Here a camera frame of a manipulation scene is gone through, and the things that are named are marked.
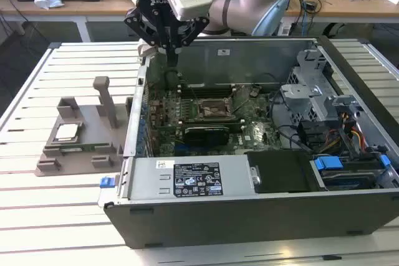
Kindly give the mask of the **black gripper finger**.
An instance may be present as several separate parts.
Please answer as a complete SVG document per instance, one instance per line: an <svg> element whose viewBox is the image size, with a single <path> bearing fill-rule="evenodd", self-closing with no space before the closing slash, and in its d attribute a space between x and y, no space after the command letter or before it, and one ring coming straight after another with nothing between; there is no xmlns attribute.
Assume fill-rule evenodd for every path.
<svg viewBox="0 0 399 266"><path fill-rule="evenodd" d="M156 47L159 53L166 55L166 65L173 66L173 49L170 34L159 7L144 9L133 8L127 12L124 23L148 45Z"/></svg>
<svg viewBox="0 0 399 266"><path fill-rule="evenodd" d="M188 47L209 24L208 17L196 17L189 21L172 20L172 66L176 67L178 55Z"/></svg>

